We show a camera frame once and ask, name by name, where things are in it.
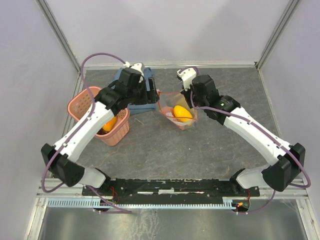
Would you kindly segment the yellow lemon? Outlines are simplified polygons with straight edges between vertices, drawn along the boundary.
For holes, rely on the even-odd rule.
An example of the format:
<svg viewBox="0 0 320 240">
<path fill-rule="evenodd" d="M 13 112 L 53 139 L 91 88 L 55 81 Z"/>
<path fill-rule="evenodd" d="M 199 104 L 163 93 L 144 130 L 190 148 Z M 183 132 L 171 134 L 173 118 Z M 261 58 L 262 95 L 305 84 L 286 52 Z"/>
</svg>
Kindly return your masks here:
<svg viewBox="0 0 320 240">
<path fill-rule="evenodd" d="M 176 105 L 173 108 L 173 115 L 178 121 L 182 123 L 186 123 L 193 119 L 193 115 L 181 105 Z"/>
</svg>

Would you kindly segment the clear zip bag red zipper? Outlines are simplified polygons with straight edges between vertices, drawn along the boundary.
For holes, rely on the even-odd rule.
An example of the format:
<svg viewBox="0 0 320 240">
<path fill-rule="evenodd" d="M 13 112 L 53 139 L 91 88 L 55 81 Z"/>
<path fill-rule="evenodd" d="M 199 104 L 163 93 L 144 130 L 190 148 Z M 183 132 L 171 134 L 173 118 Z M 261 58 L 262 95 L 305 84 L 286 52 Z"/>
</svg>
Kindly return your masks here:
<svg viewBox="0 0 320 240">
<path fill-rule="evenodd" d="M 158 90 L 157 111 L 181 130 L 191 128 L 198 121 L 197 111 L 190 108 L 179 91 Z"/>
</svg>

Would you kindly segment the red watermelon slice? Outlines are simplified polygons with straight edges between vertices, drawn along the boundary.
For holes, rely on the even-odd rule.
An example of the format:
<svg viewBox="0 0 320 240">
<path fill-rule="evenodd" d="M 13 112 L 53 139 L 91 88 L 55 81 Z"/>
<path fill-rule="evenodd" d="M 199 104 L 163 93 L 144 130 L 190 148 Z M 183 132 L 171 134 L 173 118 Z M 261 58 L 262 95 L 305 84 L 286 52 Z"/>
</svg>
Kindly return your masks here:
<svg viewBox="0 0 320 240">
<path fill-rule="evenodd" d="M 161 113 L 169 119 L 173 119 L 174 118 L 174 114 L 173 114 L 173 108 L 170 106 L 165 106 L 161 108 Z"/>
</svg>

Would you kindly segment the orange mango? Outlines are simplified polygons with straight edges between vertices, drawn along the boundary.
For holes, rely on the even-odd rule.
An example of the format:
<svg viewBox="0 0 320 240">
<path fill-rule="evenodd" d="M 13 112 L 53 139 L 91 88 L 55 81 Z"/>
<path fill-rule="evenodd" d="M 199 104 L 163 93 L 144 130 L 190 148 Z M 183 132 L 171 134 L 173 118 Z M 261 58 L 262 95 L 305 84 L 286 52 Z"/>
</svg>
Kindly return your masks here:
<svg viewBox="0 0 320 240">
<path fill-rule="evenodd" d="M 114 126 L 115 126 L 115 124 L 116 124 L 116 122 L 117 122 L 117 116 L 115 116 L 115 117 L 113 117 L 110 121 L 108 121 L 103 127 L 102 127 L 102 130 L 103 131 L 105 131 L 105 132 L 110 132 L 113 128 L 114 128 Z"/>
</svg>

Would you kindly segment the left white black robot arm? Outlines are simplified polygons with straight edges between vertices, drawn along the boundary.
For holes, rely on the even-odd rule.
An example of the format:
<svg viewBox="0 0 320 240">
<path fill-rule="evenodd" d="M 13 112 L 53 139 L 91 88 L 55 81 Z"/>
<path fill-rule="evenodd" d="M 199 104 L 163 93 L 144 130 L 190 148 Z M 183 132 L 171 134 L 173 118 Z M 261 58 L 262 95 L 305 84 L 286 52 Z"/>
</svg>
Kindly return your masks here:
<svg viewBox="0 0 320 240">
<path fill-rule="evenodd" d="M 119 78 L 91 98 L 91 105 L 72 129 L 54 145 L 44 144 L 41 154 L 46 170 L 68 187 L 82 184 L 106 195 L 111 183 L 102 171 L 77 164 L 99 130 L 128 105 L 145 105 L 158 101 L 154 80 L 144 75 L 144 65 L 135 63 L 122 69 Z"/>
</svg>

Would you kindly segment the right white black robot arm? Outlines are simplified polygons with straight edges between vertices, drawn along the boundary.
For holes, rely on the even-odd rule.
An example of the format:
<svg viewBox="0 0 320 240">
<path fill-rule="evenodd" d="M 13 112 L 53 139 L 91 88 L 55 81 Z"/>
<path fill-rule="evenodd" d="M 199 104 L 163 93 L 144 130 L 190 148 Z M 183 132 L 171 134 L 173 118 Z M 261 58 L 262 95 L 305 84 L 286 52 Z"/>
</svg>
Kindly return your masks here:
<svg viewBox="0 0 320 240">
<path fill-rule="evenodd" d="M 181 94 L 190 108 L 203 110 L 210 119 L 240 135 L 266 160 L 265 165 L 238 171 L 229 183 L 231 193 L 240 196 L 247 189 L 264 184 L 283 192 L 293 184 L 304 166 L 304 146 L 292 145 L 267 130 L 234 98 L 219 94 L 209 75 L 185 70 L 179 71 L 177 78 L 183 83 Z"/>
</svg>

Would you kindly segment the blue folded cloth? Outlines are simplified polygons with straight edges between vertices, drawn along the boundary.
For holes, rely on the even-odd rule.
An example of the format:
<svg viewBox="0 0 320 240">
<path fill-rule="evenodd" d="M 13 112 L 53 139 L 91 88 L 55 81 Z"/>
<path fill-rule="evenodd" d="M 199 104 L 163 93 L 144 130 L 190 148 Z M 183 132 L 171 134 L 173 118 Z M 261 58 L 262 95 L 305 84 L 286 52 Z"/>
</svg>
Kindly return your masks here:
<svg viewBox="0 0 320 240">
<path fill-rule="evenodd" d="M 150 68 L 147 67 L 143 70 L 144 77 L 147 78 L 146 80 L 146 90 L 148 97 L 151 97 L 151 100 L 148 103 L 130 103 L 128 108 L 132 115 L 153 111 L 156 109 L 156 103 L 160 99 L 159 95 L 156 91 L 156 84 L 155 84 L 155 73 Z"/>
</svg>

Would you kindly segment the pink plastic perforated basket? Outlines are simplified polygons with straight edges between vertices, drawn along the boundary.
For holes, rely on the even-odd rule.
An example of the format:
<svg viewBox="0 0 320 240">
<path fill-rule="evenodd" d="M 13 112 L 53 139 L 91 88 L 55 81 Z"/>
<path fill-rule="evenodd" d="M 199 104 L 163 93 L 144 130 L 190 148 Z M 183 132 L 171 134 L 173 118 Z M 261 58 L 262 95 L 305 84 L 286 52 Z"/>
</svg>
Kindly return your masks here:
<svg viewBox="0 0 320 240">
<path fill-rule="evenodd" d="M 85 115 L 85 113 L 89 111 L 91 105 L 92 99 L 89 95 L 89 92 L 87 89 L 84 89 L 68 103 L 67 111 L 68 114 L 78 122 Z M 105 132 L 101 128 L 95 135 L 95 138 L 100 139 L 108 146 L 117 145 L 130 130 L 130 110 L 125 108 L 116 116 L 116 124 L 110 132 Z"/>
</svg>

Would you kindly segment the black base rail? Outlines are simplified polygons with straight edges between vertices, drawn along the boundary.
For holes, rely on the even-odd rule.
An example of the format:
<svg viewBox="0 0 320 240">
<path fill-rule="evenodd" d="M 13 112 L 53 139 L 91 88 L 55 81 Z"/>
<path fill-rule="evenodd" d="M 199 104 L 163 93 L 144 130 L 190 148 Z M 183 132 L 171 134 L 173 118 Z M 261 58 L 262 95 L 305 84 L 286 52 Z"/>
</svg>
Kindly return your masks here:
<svg viewBox="0 0 320 240">
<path fill-rule="evenodd" d="M 123 179 L 108 180 L 97 193 L 119 204 L 221 204 L 223 198 L 259 197 L 257 186 L 242 188 L 234 179 Z"/>
</svg>

